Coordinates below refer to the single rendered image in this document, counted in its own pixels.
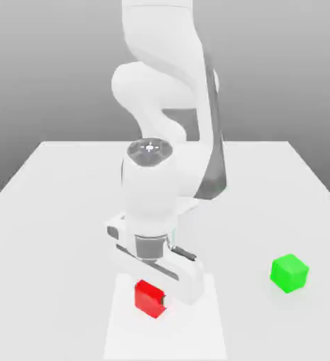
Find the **small red cube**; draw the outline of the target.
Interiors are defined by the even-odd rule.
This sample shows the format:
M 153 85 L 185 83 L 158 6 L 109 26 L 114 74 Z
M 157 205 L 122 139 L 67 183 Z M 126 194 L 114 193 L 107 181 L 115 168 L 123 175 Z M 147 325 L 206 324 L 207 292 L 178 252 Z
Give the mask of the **small red cube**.
M 161 305 L 163 290 L 140 280 L 135 284 L 135 306 L 150 317 L 157 319 L 166 308 Z

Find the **small green cube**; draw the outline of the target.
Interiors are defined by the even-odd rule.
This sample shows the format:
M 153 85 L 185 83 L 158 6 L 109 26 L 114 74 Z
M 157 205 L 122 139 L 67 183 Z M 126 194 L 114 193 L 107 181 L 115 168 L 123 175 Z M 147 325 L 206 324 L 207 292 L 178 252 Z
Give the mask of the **small green cube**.
M 309 269 L 294 254 L 287 254 L 272 261 L 269 278 L 284 293 L 292 293 L 305 286 Z

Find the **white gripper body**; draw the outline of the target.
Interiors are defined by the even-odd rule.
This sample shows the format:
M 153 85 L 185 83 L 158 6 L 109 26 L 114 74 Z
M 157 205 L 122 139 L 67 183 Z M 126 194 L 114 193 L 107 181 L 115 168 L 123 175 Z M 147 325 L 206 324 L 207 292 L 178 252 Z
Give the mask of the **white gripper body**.
M 125 273 L 152 284 L 163 290 L 166 296 L 186 305 L 195 304 L 204 293 L 201 261 L 192 261 L 167 247 L 162 258 L 149 262 L 134 257 L 127 249 L 116 245 L 114 259 Z

